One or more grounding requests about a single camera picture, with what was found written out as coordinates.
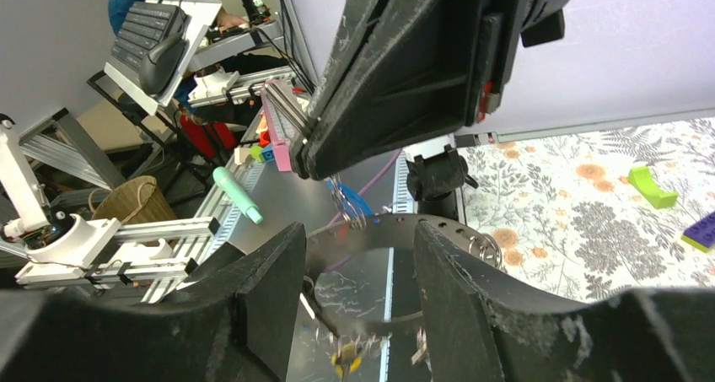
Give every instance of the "black keyboard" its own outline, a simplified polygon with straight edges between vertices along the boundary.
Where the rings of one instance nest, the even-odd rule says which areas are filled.
[[[186,15],[175,5],[137,1],[129,8],[111,54],[138,72],[144,56],[167,36],[184,29],[185,21]]]

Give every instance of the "black mouse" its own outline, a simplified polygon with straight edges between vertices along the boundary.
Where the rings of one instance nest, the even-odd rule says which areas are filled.
[[[164,91],[176,71],[185,48],[186,41],[183,40],[181,32],[171,34],[159,42],[142,59],[142,66],[139,68],[139,87],[149,95]]]

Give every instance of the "gray table surface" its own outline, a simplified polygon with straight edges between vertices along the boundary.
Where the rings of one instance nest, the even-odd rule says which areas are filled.
[[[390,159],[378,156],[341,173],[341,181],[357,191],[370,181]],[[369,206],[378,211],[393,201],[394,169],[388,172],[366,195]],[[293,173],[281,173],[267,164],[259,183],[251,193],[264,221],[255,225],[240,221],[229,241],[245,253],[257,249],[292,222],[305,225],[307,232],[324,227],[336,214],[324,181],[301,180]],[[364,319],[384,318],[384,298],[388,265],[387,250],[376,250],[354,257],[339,271],[322,276],[316,285],[321,303],[340,314]],[[316,339],[317,325],[298,307],[296,328],[288,368],[289,382],[337,381],[330,361],[331,349],[326,333]],[[374,358],[366,358],[351,382],[379,380],[379,349]]]

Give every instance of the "floral tablecloth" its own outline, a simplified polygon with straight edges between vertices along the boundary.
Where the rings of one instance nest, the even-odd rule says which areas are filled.
[[[584,302],[639,286],[715,284],[715,253],[680,241],[715,212],[715,118],[500,143],[463,152],[479,183],[467,224],[492,234],[508,273]],[[680,195],[654,209],[628,183],[647,165]]]

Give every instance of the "basket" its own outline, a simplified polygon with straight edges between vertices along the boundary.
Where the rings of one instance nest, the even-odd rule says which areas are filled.
[[[118,186],[96,208],[92,205],[92,194],[89,195],[92,220],[117,218],[121,224],[137,224],[176,219],[176,213],[151,175],[142,175]]]

